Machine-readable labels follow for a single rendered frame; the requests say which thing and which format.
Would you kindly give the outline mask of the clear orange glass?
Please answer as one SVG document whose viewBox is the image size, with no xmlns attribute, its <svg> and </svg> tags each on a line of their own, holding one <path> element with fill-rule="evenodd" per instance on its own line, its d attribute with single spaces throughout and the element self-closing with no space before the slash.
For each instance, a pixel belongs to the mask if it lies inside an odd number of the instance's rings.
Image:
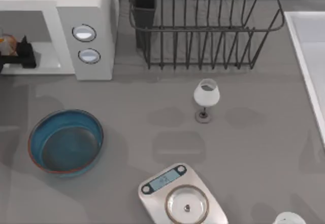
<svg viewBox="0 0 325 224">
<path fill-rule="evenodd" d="M 17 40 L 13 35 L 4 33 L 0 27 L 0 53 L 5 56 L 17 56 Z"/>
</svg>

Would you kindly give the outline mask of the round microwave knob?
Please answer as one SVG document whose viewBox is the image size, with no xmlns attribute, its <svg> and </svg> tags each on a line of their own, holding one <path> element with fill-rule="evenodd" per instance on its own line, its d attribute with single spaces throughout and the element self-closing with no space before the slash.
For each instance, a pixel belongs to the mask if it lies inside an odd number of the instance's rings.
<svg viewBox="0 0 325 224">
<path fill-rule="evenodd" d="M 101 55 L 95 49 L 84 49 L 78 52 L 79 59 L 87 64 L 94 64 L 100 61 Z"/>
<path fill-rule="evenodd" d="M 82 24 L 80 26 L 73 27 L 73 37 L 80 42 L 91 42 L 96 38 L 96 31 L 93 27 Z"/>
</svg>

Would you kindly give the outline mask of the pale microwave oven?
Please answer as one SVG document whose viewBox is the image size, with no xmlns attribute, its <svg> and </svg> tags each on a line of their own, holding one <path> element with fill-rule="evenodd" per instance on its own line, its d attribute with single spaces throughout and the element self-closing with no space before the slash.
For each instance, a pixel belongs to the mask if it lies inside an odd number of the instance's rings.
<svg viewBox="0 0 325 224">
<path fill-rule="evenodd" d="M 35 69 L 6 64 L 3 75 L 75 75 L 78 80 L 111 80 L 115 59 L 118 4 L 61 6 L 56 1 L 0 1 L 0 27 L 19 41 L 31 43 L 36 58 Z M 73 27 L 87 24 L 96 31 L 91 42 L 80 42 L 72 35 Z M 95 49 L 99 62 L 87 64 L 78 57 L 84 49 Z"/>
</svg>

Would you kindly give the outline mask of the blue bowl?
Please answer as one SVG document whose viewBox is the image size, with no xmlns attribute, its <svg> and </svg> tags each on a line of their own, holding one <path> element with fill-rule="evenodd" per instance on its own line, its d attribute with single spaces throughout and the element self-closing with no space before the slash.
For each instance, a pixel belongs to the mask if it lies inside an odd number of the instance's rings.
<svg viewBox="0 0 325 224">
<path fill-rule="evenodd" d="M 40 170 L 61 178 L 82 175 L 98 161 L 104 145 L 100 121 L 80 109 L 44 116 L 28 137 L 28 155 Z"/>
</svg>

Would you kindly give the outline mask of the dark grey cutlery holder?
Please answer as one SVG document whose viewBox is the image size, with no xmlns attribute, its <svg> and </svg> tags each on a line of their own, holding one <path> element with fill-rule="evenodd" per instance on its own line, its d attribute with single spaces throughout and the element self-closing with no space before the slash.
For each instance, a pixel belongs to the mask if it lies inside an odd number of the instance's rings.
<svg viewBox="0 0 325 224">
<path fill-rule="evenodd" d="M 153 27 L 157 0 L 129 0 L 129 2 L 135 21 L 136 46 L 138 49 L 144 50 L 147 32 L 143 31 L 143 29 Z"/>
</svg>

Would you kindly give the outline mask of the white wine glass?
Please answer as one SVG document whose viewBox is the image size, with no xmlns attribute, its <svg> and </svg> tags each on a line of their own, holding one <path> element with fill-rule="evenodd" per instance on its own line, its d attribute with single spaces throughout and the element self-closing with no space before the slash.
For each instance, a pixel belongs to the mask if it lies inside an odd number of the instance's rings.
<svg viewBox="0 0 325 224">
<path fill-rule="evenodd" d="M 217 82 L 211 78 L 201 80 L 194 90 L 193 99 L 201 107 L 195 113 L 196 121 L 201 124 L 209 123 L 212 117 L 207 109 L 216 106 L 220 100 Z"/>
</svg>

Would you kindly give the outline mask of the silver kitchen scale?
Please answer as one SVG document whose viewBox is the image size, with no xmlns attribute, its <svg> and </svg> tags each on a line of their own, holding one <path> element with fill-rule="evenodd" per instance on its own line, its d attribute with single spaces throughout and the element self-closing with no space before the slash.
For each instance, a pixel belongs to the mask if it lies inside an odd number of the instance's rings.
<svg viewBox="0 0 325 224">
<path fill-rule="evenodd" d="M 214 195 L 186 163 L 143 181 L 138 196 L 155 224 L 229 224 Z"/>
</svg>

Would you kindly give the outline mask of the white sink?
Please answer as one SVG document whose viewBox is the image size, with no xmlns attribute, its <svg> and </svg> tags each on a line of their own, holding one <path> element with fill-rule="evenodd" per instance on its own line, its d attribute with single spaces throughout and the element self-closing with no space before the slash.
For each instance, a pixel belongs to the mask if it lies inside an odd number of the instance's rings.
<svg viewBox="0 0 325 224">
<path fill-rule="evenodd" d="M 325 11 L 284 15 L 325 149 Z"/>
</svg>

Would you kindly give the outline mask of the white cup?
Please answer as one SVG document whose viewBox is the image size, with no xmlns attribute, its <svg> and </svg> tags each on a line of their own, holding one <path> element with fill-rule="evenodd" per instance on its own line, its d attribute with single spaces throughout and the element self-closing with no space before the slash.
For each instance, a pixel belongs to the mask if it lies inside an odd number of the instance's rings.
<svg viewBox="0 0 325 224">
<path fill-rule="evenodd" d="M 273 224 L 306 224 L 306 222 L 294 212 L 281 212 L 277 215 Z"/>
</svg>

